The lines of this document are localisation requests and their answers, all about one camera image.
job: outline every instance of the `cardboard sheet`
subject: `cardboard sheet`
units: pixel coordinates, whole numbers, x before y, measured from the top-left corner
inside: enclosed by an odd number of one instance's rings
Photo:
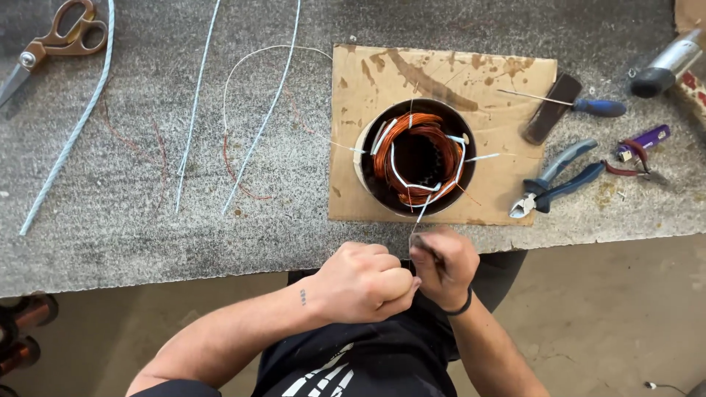
[[[706,1],[676,0],[674,3],[676,31],[687,32],[693,28],[706,29]]]
[[[556,60],[469,52],[335,45],[331,137],[355,145],[365,126],[395,103],[430,97],[454,107],[470,125],[477,155],[510,153],[480,160],[468,194],[428,223],[531,225],[534,214],[508,216],[522,196],[522,180],[536,177],[543,146],[525,142],[520,133],[540,101],[497,90],[545,95],[556,79]],[[333,220],[414,222],[383,207],[358,180],[353,152],[331,145],[328,217]]]

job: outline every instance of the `granite workbench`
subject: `granite workbench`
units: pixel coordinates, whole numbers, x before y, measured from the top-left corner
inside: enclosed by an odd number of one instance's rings
[[[47,32],[62,1],[2,1],[0,79],[24,46]],[[107,1],[95,2],[106,20]],[[26,237],[18,236],[20,225],[92,94],[103,52],[49,59],[0,109],[0,296],[311,268],[346,240],[385,244],[405,255],[408,224],[327,219],[329,147],[293,122],[286,96],[244,177],[253,194],[272,198],[239,192],[221,215],[233,186],[222,158],[225,79],[245,54],[289,43],[294,0],[222,1],[181,211],[174,212],[176,171],[213,3],[117,0],[112,79],[105,90],[114,133],[97,107]],[[671,190],[605,174],[557,202],[551,214],[538,214],[533,227],[455,227],[479,251],[491,252],[706,232],[703,127],[673,95],[641,100],[628,92],[629,70],[646,66],[673,39],[671,21],[669,0],[304,0],[297,44],[329,54],[333,43],[346,42],[557,59],[583,82],[584,94],[623,100],[630,109],[620,119],[562,119],[547,141],[548,156],[579,138],[600,143],[578,167],[609,157],[618,139],[636,131],[672,126],[673,137],[652,152],[654,165],[672,180]],[[227,151],[236,168],[286,58],[286,49],[263,52],[234,74],[226,111],[232,125]],[[705,71],[696,68],[702,77]],[[328,58],[295,52],[287,89],[306,124],[326,135],[330,79]],[[167,162],[159,208],[162,156],[154,125]]]

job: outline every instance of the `purple lighter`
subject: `purple lighter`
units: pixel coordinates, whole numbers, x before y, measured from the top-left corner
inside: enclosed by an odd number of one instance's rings
[[[655,129],[651,129],[647,132],[636,135],[631,139],[642,145],[643,148],[648,149],[669,138],[670,136],[671,130],[669,130],[669,126],[666,124],[662,124],[661,126],[658,126]],[[620,161],[622,162],[628,161],[629,159],[637,155],[637,153],[630,146],[627,145],[618,146],[616,154],[618,156],[618,159],[620,159]]]

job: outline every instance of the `black wristband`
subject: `black wristband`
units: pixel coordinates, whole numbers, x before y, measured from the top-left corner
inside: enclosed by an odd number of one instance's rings
[[[447,312],[444,309],[441,309],[441,311],[446,315],[446,316],[458,316],[459,314],[465,312],[468,310],[469,307],[471,307],[471,297],[473,296],[473,287],[471,284],[468,285],[468,299],[466,300],[466,303],[463,304],[463,307],[460,310],[457,310],[455,312]]]

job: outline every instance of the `white print on shirt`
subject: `white print on shirt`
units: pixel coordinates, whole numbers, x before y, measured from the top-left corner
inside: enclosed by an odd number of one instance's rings
[[[306,384],[306,381],[311,379],[314,375],[321,371],[325,371],[327,369],[330,369],[336,363],[338,360],[346,353],[348,350],[351,350],[353,348],[353,343],[349,343],[346,346],[343,346],[343,349],[336,353],[329,362],[323,365],[323,367],[319,369],[315,369],[308,374],[304,375],[303,377],[297,379],[283,394],[282,397],[294,397],[297,394],[297,391],[301,389],[301,387]],[[311,389],[309,392],[308,396],[309,397],[319,397],[321,394],[321,391],[328,385],[328,382],[333,379],[336,375],[338,375],[339,372],[341,372],[341,369],[348,365],[348,363],[345,363],[343,365],[339,365],[338,367],[334,368],[331,373],[326,375],[324,379],[321,379],[318,384],[316,384],[315,387]],[[350,382],[351,378],[353,377],[353,370],[349,370],[348,373],[341,379],[341,382],[336,386],[336,389],[331,393],[331,397],[340,397],[341,393],[343,393],[343,389],[348,386],[348,382]]]

